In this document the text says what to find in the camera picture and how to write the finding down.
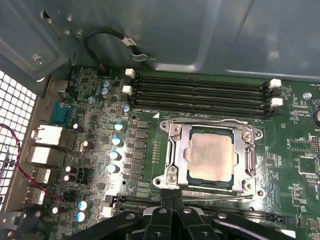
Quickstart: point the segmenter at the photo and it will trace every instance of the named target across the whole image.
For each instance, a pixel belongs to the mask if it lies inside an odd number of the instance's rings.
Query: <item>cable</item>
[[[15,162],[15,166],[16,168],[18,169],[18,171],[20,173],[22,173],[27,179],[29,179],[29,181],[32,183],[32,185],[34,185],[36,188],[40,189],[41,191],[44,192],[44,194],[48,197],[51,197],[51,198],[54,198],[54,199],[57,199],[57,200],[62,200],[62,197],[58,196],[58,195],[54,195],[54,194],[50,194],[44,187],[42,187],[41,185],[39,185],[39,183],[37,183],[33,177],[31,177],[30,175],[28,175],[20,166],[20,157],[21,157],[21,143],[20,143],[20,140],[19,138],[17,137],[16,133],[14,130],[12,130],[9,126],[3,124],[3,123],[0,123],[0,127],[1,128],[5,128],[7,129],[8,131],[10,131],[12,137],[15,139],[15,144],[16,146],[18,147],[18,153],[17,153],[17,156],[16,156],[16,162]]]
[[[90,38],[92,38],[95,35],[98,34],[109,34],[112,36],[117,37],[118,39],[120,39],[121,41],[123,41],[124,39],[126,39],[126,37],[116,31],[113,30],[111,28],[107,28],[107,27],[103,27],[103,28],[98,28],[96,30],[93,30],[91,32],[89,32],[87,35],[84,36],[83,38],[83,47],[85,48],[86,52],[88,53],[88,55],[90,56],[90,58],[104,71],[106,71],[106,68],[100,63],[98,56],[95,54],[95,52],[90,48],[89,46],[89,40]],[[134,55],[140,55],[142,54],[141,51],[139,50],[139,48],[136,45],[127,45],[128,49],[134,54]],[[146,65],[145,62],[141,62],[142,65],[146,68],[148,68],[148,66]]]

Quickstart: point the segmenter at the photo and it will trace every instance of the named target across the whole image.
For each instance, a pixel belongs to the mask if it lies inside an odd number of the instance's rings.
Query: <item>black capacitor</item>
[[[53,214],[62,214],[67,211],[67,207],[65,205],[60,205],[60,206],[55,206],[52,208],[52,213]]]
[[[76,168],[75,166],[66,166],[65,172],[67,174],[76,174],[78,172],[78,168]]]
[[[63,180],[65,182],[75,182],[76,181],[76,176],[75,175],[64,175]]]
[[[86,148],[86,149],[93,149],[95,147],[95,144],[93,142],[90,142],[90,141],[83,141],[83,146]]]
[[[85,131],[85,128],[80,126],[78,123],[73,124],[73,129],[79,133],[83,133]]]

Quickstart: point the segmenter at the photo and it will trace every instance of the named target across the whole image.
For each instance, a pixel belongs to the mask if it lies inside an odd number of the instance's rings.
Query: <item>chip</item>
[[[141,180],[141,174],[139,173],[131,173],[130,174],[130,180],[132,181],[140,181]]]
[[[147,132],[146,131],[142,131],[142,130],[138,130],[135,132],[135,137],[137,139],[146,139],[147,138]]]
[[[108,144],[109,143],[109,136],[103,135],[101,138],[101,142]]]
[[[149,124],[148,124],[147,121],[138,121],[138,122],[136,123],[136,127],[137,127],[138,129],[148,129]]]
[[[131,169],[131,164],[125,163],[123,166],[125,169]]]
[[[92,121],[92,122],[96,122],[97,119],[98,119],[98,115],[92,115],[92,116],[90,117],[90,121]]]
[[[141,171],[142,170],[142,163],[140,162],[132,162],[131,164],[131,171]]]
[[[101,200],[99,198],[95,198],[92,200],[92,204],[94,206],[99,206],[100,205]]]
[[[90,161],[91,161],[91,159],[86,157],[85,159],[83,159],[83,164],[84,165],[90,165]]]
[[[145,153],[142,151],[134,151],[132,157],[134,159],[140,159],[143,160],[145,158]]]
[[[106,184],[104,182],[98,182],[98,190],[105,190]]]
[[[146,142],[137,140],[137,141],[134,142],[134,148],[135,149],[145,149],[146,148]]]

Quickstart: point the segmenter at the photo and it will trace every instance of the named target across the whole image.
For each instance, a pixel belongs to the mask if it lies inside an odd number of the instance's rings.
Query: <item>black cable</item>
[[[115,36],[117,37],[118,39],[120,39],[121,41],[123,39],[125,39],[125,36],[123,34],[121,34],[120,32],[116,31],[116,30],[113,30],[111,28],[106,28],[106,27],[103,27],[103,28],[98,28],[96,30],[93,30],[91,32],[89,32],[86,36],[84,36],[83,38],[83,46],[86,50],[86,52],[88,53],[88,55],[90,56],[90,58],[98,65],[100,66],[101,68],[104,68],[103,65],[100,63],[99,61],[99,58],[98,56],[95,54],[95,52],[90,48],[89,46],[89,40],[90,38],[92,38],[93,36],[95,35],[98,35],[98,34],[109,34],[109,35],[112,35],[112,36]],[[140,55],[142,54],[141,51],[138,49],[137,46],[135,45],[130,45],[128,46],[128,49],[135,55]]]

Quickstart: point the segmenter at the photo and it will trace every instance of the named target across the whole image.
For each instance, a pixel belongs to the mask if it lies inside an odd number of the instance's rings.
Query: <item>motherboard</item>
[[[50,125],[76,137],[54,185],[64,201],[43,219],[49,239],[142,213],[167,188],[320,240],[320,84],[127,70],[75,67],[73,100],[55,103]]]

